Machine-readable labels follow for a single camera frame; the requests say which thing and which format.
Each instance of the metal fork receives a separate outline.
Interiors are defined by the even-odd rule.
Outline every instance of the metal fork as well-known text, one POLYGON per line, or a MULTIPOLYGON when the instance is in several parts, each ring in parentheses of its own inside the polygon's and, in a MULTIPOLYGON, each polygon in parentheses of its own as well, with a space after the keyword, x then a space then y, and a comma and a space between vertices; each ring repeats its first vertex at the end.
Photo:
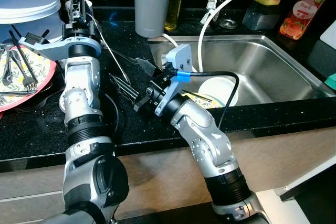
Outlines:
POLYGON ((26 73, 25 73, 25 71, 22 67, 21 61, 20 61, 20 56, 17 53, 17 51, 16 50, 10 50, 9 51, 9 56, 17 64, 18 68, 20 69, 20 71, 23 75, 22 84, 25 87, 25 89, 28 89, 28 90, 35 89, 37 83, 35 82, 35 80, 32 77, 26 75, 26 73))

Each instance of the dish soap bottle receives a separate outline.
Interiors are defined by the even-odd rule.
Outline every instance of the dish soap bottle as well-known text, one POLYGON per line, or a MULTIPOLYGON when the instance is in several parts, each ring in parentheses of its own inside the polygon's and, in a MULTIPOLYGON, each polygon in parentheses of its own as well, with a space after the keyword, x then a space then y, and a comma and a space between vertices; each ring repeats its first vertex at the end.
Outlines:
POLYGON ((170 0, 164 28, 173 31, 177 28, 177 19, 180 13, 181 0, 170 0))
POLYGON ((283 21, 279 33, 294 40, 300 39, 324 1, 298 0, 283 21))

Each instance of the kitchen sink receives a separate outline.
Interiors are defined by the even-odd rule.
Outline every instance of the kitchen sink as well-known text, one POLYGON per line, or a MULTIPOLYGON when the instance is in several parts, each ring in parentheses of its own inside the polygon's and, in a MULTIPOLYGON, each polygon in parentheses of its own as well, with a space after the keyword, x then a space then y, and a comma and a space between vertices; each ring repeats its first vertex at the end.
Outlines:
MULTIPOLYGON (((173 39, 178 44, 191 45, 193 65, 198 70, 198 36, 177 36, 173 39)), ((174 46, 164 38, 149 39, 149 44, 155 64, 161 68, 164 63, 162 55, 174 46)), ((202 61, 204 72, 232 71, 239 76, 236 105, 335 96, 329 87, 263 35, 205 36, 202 61)), ((193 77, 184 89, 197 92, 208 78, 193 77)))

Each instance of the thermos bottle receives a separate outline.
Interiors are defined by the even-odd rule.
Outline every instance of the thermos bottle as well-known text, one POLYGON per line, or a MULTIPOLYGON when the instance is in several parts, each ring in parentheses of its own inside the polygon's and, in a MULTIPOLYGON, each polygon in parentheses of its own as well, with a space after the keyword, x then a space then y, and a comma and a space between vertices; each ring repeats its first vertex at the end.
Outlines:
POLYGON ((160 37, 164 31, 169 0, 134 0, 135 31, 146 38, 160 37))

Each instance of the black countertop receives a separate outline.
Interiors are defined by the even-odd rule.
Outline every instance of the black countertop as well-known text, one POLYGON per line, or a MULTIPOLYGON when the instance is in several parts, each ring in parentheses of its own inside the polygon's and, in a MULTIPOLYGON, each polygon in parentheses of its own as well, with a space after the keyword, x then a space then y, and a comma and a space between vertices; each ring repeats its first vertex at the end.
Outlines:
MULTIPOLYGON (((115 11, 106 9, 96 17, 99 20, 109 20, 108 17, 113 12, 115 11)), ((146 38, 135 33, 134 22, 103 21, 101 26, 112 49, 126 56, 153 62, 149 43, 146 38)), ((199 35, 200 30, 198 19, 193 19, 191 15, 191 19, 180 24, 178 30, 170 35, 199 35)), ((322 81, 329 75, 330 66, 335 66, 336 51, 319 41, 319 36, 309 33, 309 30, 300 41, 292 41, 274 31, 252 33, 243 25, 239 25, 234 31, 215 28, 207 34, 265 34, 322 81)), ((101 96, 101 110, 117 145, 117 155, 187 146, 165 119, 157 118, 154 113, 137 114, 133 111, 129 102, 116 93, 109 81, 110 72, 120 75, 111 56, 104 50, 99 59, 101 90, 115 100, 121 114, 120 130, 113 135, 115 110, 109 100, 104 95, 101 96)), ((133 87, 140 95, 144 95, 150 77, 139 65, 129 63, 120 56, 118 59, 133 87)), ((62 86, 59 71, 52 81, 56 87, 62 86)), ((65 163, 64 151, 68 144, 63 124, 64 114, 58 106, 59 96, 60 93, 52 96, 44 107, 35 112, 6 111, 0 120, 0 172, 65 163)), ((221 130, 225 133, 252 132, 255 137, 259 137, 330 127, 336 125, 335 105, 335 98, 321 98, 230 107, 221 130)), ((210 112, 215 119, 219 118, 219 109, 212 109, 210 112)))

